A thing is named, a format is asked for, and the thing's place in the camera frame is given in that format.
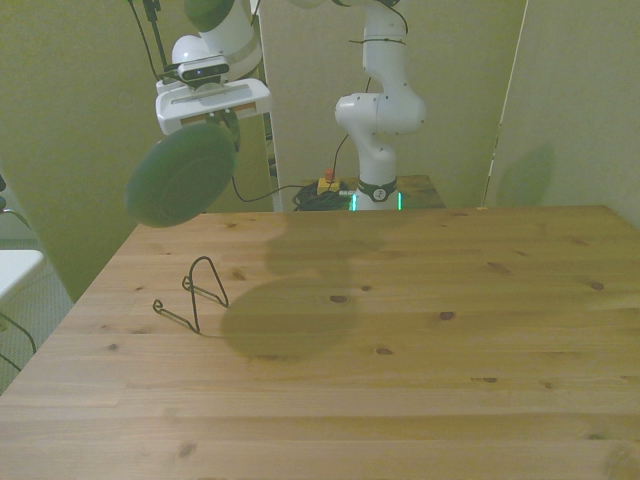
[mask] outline black pole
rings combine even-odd
[[[162,66],[167,66],[167,57],[164,55],[164,47],[162,46],[162,38],[160,38],[160,30],[158,30],[158,15],[156,12],[161,10],[160,0],[142,0],[144,4],[144,11],[147,14],[147,20],[151,22],[151,28],[153,28],[153,35],[156,37],[156,44],[158,45],[158,52],[160,53],[160,60],[162,60]]]

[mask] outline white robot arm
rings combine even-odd
[[[315,8],[326,0],[288,0]],[[356,144],[360,160],[358,209],[397,208],[396,153],[377,134],[401,135],[418,130],[426,118],[422,99],[406,75],[408,27],[404,20],[410,0],[333,0],[343,7],[366,9],[364,69],[383,86],[382,94],[355,93],[341,98],[336,120]],[[175,44],[174,78],[157,84],[156,113],[165,134],[204,121],[215,111],[232,109],[239,118],[271,109],[268,89],[243,78],[262,53],[250,25],[249,0],[186,0],[185,13],[199,37]]]

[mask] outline white object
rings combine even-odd
[[[186,125],[204,122],[206,116],[225,109],[233,109],[239,119],[271,110],[271,92],[255,78],[229,82],[224,86],[207,84],[197,90],[176,82],[173,88],[158,82],[166,89],[156,99],[156,115],[160,128],[169,135]]]
[[[0,250],[0,304],[44,265],[37,250]]]
[[[173,63],[222,55],[229,62],[231,81],[250,73],[262,60],[260,40],[247,17],[243,2],[235,1],[227,18],[213,30],[178,39],[171,52]]]
[[[376,134],[404,135],[417,131],[426,119],[427,108],[407,79],[404,22],[397,13],[379,2],[367,2],[365,8],[367,24],[363,66],[372,78],[382,84],[384,93],[356,93],[341,98],[336,107],[336,121],[356,144],[360,180],[369,185],[384,186],[396,179],[396,152],[391,145],[381,142]],[[399,13],[405,11],[400,6],[396,9]],[[359,210],[397,208],[397,191],[390,195],[382,188],[372,188],[371,191],[370,196],[358,189]]]

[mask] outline wood grain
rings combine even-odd
[[[151,309],[190,314],[200,255],[203,336]],[[138,227],[0,397],[2,480],[636,480],[639,445],[640,233],[604,207]]]

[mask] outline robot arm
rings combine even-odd
[[[288,1],[298,7],[315,8],[326,0]],[[358,149],[359,209],[396,208],[396,153],[377,135],[414,132],[426,117],[424,102],[409,86],[405,71],[404,40],[408,32],[401,14],[406,14],[404,7],[409,1],[333,0],[342,7],[366,9],[364,69],[384,89],[382,94],[356,93],[343,97],[336,107],[336,120]],[[262,58],[259,40],[250,24],[249,0],[186,0],[185,13],[199,36],[178,40],[172,51],[173,64],[156,84],[156,114],[162,131],[169,136],[145,157],[127,188],[130,213],[138,212],[132,213],[134,218],[140,223],[146,219],[145,224],[152,226],[176,225],[206,208],[218,195],[217,191],[184,207],[174,200],[193,196],[190,192],[194,190],[213,190],[205,185],[218,181],[215,175],[202,187],[195,188],[212,170],[224,170],[231,178],[235,168],[233,155],[227,152],[218,156],[216,148],[207,143],[215,133],[214,125],[195,124],[219,125],[224,121],[234,134],[230,125],[237,118],[271,109],[267,87],[257,79],[247,78]],[[198,142],[202,144],[200,150],[194,146]],[[184,153],[187,150],[193,150],[190,156]],[[150,183],[154,176],[162,177],[161,185]],[[221,192],[226,183],[222,180],[218,183]]]

